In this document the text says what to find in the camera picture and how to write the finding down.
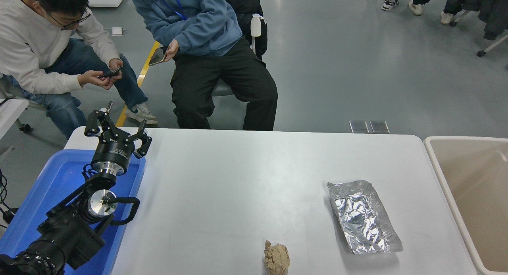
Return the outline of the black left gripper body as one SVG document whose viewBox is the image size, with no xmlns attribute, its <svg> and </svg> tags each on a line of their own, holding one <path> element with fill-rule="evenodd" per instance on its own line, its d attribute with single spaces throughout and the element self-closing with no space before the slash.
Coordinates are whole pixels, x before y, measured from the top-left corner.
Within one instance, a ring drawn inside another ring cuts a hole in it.
<svg viewBox="0 0 508 275">
<path fill-rule="evenodd" d="M 116 163 L 121 167 L 127 167 L 134 151 L 134 143 L 125 142 L 129 133 L 125 131 L 102 132 L 91 164 L 96 167 L 103 162 Z"/>
</svg>

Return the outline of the black-phone person's right hand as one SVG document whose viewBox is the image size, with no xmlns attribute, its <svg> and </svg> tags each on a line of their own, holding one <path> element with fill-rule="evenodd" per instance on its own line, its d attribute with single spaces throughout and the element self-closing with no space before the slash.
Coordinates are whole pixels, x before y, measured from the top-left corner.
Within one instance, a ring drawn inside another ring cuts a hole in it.
<svg viewBox="0 0 508 275">
<path fill-rule="evenodd" d="M 103 71 L 89 70 L 78 75 L 77 80 L 81 86 L 91 84 L 103 89 L 110 89 L 113 86 L 113 81 L 110 78 L 101 77 L 103 73 Z"/>
</svg>

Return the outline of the black-phone person's left hand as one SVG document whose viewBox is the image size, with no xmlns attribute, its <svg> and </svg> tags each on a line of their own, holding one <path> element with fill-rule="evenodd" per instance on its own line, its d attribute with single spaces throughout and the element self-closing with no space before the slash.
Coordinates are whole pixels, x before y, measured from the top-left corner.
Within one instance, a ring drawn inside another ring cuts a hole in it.
<svg viewBox="0 0 508 275">
<path fill-rule="evenodd" d="M 109 69 L 112 72 L 111 80 L 116 81 L 121 79 L 123 61 L 119 58 L 113 58 L 109 61 Z"/>
</svg>

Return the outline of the gold-phone person's left hand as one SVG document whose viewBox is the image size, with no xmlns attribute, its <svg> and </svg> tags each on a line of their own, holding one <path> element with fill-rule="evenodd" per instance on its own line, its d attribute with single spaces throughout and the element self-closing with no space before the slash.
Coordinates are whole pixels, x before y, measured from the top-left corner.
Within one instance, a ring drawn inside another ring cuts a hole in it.
<svg viewBox="0 0 508 275">
<path fill-rule="evenodd" d="M 171 60 L 174 56 L 176 56 L 178 51 L 179 51 L 179 43 L 176 39 L 173 39 L 171 43 L 167 46 L 167 49 L 164 53 L 163 62 L 168 62 L 169 60 Z"/>
</svg>

